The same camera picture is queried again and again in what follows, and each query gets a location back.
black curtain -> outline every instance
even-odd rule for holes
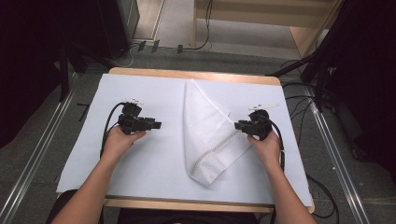
[[[351,2],[354,10],[337,35],[336,70],[326,88],[361,126],[356,146],[388,169],[396,183],[396,1],[346,4]]]
[[[60,82],[59,40],[36,1],[1,1],[0,147],[9,143]]]

black controller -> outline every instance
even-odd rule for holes
[[[125,103],[122,114],[119,115],[118,124],[122,131],[131,134],[137,131],[149,131],[151,129],[161,129],[161,123],[152,118],[139,118],[142,108],[134,103]]]
[[[272,123],[269,119],[268,112],[263,109],[254,111],[248,115],[250,120],[239,120],[235,122],[235,129],[241,130],[242,133],[256,135],[260,140],[264,140],[268,133],[272,131]]]

white paper sheet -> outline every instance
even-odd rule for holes
[[[183,148],[183,99],[186,79],[103,75],[80,136],[64,167],[57,192],[78,189],[99,161],[102,134],[108,114],[117,103],[143,101],[140,117],[163,123],[137,141],[114,172],[108,195],[226,203],[273,204],[265,170],[251,147],[205,187],[186,172]],[[305,206],[311,198],[304,167],[291,127],[282,88],[256,84],[196,80],[215,102],[231,111],[230,119],[248,119],[250,106],[279,104],[268,109],[284,138],[285,173]],[[110,124],[120,114],[116,110]]]

white cloth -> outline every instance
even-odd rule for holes
[[[184,98],[184,148],[187,173],[203,185],[242,156],[250,144],[237,131],[230,112],[212,102],[194,80],[186,82]]]

black device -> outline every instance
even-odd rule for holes
[[[248,115],[250,120],[238,120],[235,125],[236,130],[242,133],[259,136],[260,140],[264,140],[268,133],[272,131],[272,124],[266,110],[259,109]]]
[[[131,134],[137,131],[149,131],[151,129],[161,128],[161,123],[155,121],[155,119],[139,118],[140,111],[142,111],[142,108],[137,104],[125,103],[118,121],[124,133]]]
[[[114,125],[119,124],[124,133],[131,134],[131,133],[134,133],[137,131],[149,131],[151,129],[160,129],[161,128],[161,123],[158,121],[155,121],[155,119],[139,118],[138,117],[140,114],[140,111],[142,111],[142,108],[140,106],[138,106],[138,104],[141,104],[141,103],[139,101],[133,99],[131,101],[124,101],[124,102],[118,103],[113,107],[110,114],[108,115],[105,130],[103,132],[102,149],[100,150],[100,157],[102,157],[103,151],[105,150],[105,143],[107,140],[107,135],[109,133],[109,130],[107,130],[108,123],[110,122],[111,116],[113,115],[114,111],[120,105],[123,105],[122,113],[119,115],[119,120]]]

